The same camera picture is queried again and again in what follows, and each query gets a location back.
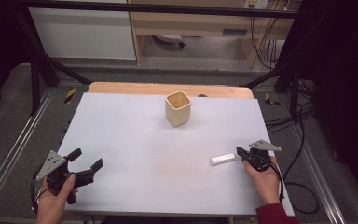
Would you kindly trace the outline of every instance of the human hand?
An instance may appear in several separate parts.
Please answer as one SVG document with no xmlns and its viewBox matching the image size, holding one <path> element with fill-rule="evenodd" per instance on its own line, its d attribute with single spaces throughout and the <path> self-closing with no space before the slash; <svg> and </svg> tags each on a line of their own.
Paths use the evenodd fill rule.
<svg viewBox="0 0 358 224">
<path fill-rule="evenodd" d="M 45 177 L 41 192 L 44 190 L 46 190 L 46 192 L 42 193 L 39 197 L 36 224 L 59 224 L 62 222 L 66 199 L 73 191 L 75 180 L 76 176 L 74 174 L 70 175 L 63 184 L 61 191 L 55 196 L 49 190 L 46 190 L 48 188 L 48 181 Z"/>
<path fill-rule="evenodd" d="M 271 157 L 271 162 L 277 164 L 276 157 Z M 254 181 L 255 189 L 264 204 L 279 203 L 279 178 L 272 168 L 258 172 L 248 161 L 243 161 L 246 172 Z"/>
</svg>

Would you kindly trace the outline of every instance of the beige cup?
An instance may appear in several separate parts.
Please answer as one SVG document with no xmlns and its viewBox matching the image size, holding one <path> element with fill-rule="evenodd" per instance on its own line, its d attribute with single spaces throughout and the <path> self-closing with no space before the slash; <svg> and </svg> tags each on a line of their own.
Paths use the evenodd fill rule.
<svg viewBox="0 0 358 224">
<path fill-rule="evenodd" d="M 179 126 L 190 119 L 191 101 L 188 96 L 177 91 L 165 98 L 165 113 L 173 126 Z"/>
</svg>

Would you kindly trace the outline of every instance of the white eraser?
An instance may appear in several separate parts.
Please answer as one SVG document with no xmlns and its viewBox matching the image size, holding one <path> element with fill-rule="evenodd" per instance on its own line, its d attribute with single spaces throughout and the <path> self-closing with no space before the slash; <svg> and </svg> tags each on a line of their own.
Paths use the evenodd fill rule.
<svg viewBox="0 0 358 224">
<path fill-rule="evenodd" d="M 211 165 L 217 165 L 226 161 L 234 161 L 234 160 L 235 160 L 234 153 L 229 153 L 226 155 L 211 157 Z"/>
</svg>

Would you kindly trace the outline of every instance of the white table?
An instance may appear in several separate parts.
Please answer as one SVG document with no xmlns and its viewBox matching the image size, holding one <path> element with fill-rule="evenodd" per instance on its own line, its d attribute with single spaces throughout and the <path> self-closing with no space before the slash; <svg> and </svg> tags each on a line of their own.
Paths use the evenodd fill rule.
<svg viewBox="0 0 358 224">
<path fill-rule="evenodd" d="M 211 166 L 210 157 L 269 141 L 257 100 L 191 97 L 190 121 L 174 128 L 164 96 L 85 93 L 59 154 L 80 147 L 69 170 L 104 166 L 79 189 L 69 211 L 82 214 L 237 217 L 261 202 L 241 158 Z M 286 213 L 294 212 L 287 193 Z"/>
</svg>

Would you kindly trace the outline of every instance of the red sleeve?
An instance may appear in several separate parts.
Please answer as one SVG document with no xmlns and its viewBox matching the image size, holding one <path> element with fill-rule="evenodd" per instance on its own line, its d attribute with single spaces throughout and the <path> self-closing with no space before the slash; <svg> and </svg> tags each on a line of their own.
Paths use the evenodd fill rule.
<svg viewBox="0 0 358 224">
<path fill-rule="evenodd" d="M 261 206 L 255 210 L 258 215 L 259 224 L 297 224 L 297 218 L 289 217 L 284 211 L 281 203 L 273 203 Z"/>
</svg>

